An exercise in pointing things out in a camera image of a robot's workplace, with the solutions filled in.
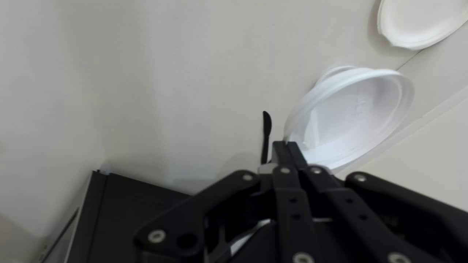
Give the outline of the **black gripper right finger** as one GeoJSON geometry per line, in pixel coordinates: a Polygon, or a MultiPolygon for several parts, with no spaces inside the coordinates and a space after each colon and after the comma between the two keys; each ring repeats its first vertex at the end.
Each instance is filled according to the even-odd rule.
{"type": "Polygon", "coordinates": [[[272,161],[281,167],[293,167],[294,170],[306,170],[307,161],[304,159],[296,142],[277,140],[272,143],[272,161]]]}

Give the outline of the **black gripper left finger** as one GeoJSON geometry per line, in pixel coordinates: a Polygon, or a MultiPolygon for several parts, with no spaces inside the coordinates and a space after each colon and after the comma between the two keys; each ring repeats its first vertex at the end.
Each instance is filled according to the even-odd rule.
{"type": "Polygon", "coordinates": [[[269,155],[269,137],[271,137],[271,132],[272,132],[272,118],[271,114],[268,111],[262,111],[262,123],[263,123],[263,140],[262,140],[262,152],[261,152],[261,164],[266,164],[268,162],[268,155],[269,155]]]}

